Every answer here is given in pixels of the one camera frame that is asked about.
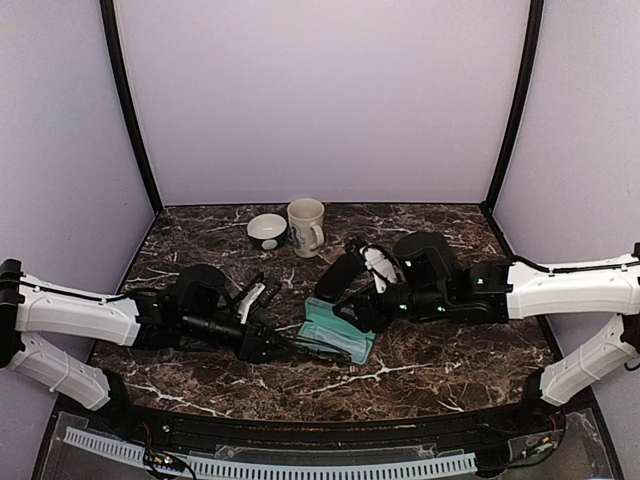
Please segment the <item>brown tinted sunglasses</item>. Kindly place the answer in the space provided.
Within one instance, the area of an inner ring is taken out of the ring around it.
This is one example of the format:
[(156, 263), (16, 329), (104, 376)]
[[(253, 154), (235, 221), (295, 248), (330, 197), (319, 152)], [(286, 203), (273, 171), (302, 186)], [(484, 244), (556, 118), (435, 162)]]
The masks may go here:
[(297, 337), (293, 339), (293, 344), (300, 352), (320, 360), (342, 364), (352, 363), (352, 356), (349, 351), (324, 341)]

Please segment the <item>blue grey glasses case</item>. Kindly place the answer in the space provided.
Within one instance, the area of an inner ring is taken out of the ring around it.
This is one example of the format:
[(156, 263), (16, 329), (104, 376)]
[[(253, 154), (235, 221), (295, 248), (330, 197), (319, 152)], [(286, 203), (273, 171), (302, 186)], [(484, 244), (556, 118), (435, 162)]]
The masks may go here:
[(369, 360), (376, 334), (364, 333), (333, 313), (333, 304), (308, 297), (305, 300), (305, 322), (296, 340), (317, 352), (342, 353), (353, 365)]

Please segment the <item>black glasses case beige lining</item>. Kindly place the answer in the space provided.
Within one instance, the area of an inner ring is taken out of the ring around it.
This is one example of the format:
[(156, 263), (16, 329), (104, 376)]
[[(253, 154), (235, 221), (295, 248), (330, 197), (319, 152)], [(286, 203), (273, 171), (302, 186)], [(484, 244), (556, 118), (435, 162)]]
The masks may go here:
[(335, 302), (362, 271), (362, 263), (354, 255), (340, 255), (317, 281), (314, 287), (315, 297)]

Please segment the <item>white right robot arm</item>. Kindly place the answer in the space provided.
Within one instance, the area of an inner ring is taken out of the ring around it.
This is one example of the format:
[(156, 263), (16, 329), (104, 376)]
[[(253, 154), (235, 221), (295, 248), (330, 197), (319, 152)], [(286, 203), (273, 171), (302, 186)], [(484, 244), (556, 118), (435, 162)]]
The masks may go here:
[(462, 267), (443, 234), (417, 231), (390, 250), (355, 237), (315, 286), (316, 295), (358, 330), (382, 332), (397, 319), (504, 324), (552, 315), (609, 314), (606, 324), (561, 360), (526, 380), (510, 413), (521, 434), (549, 409), (639, 356), (639, 253), (581, 263), (538, 264), (522, 256)]

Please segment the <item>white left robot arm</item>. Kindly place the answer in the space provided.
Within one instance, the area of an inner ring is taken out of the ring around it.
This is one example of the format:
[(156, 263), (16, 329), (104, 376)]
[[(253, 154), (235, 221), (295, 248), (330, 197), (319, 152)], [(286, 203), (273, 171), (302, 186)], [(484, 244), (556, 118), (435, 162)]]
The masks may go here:
[(240, 361), (287, 360), (295, 343), (256, 319), (280, 283), (256, 275), (238, 294), (211, 265), (183, 269), (161, 289), (108, 295), (70, 289), (24, 272), (20, 261), (1, 264), (1, 365), (64, 395), (120, 436), (141, 427), (121, 377), (92, 367), (53, 343), (55, 337), (102, 341), (136, 350), (189, 349), (198, 343), (223, 346)]

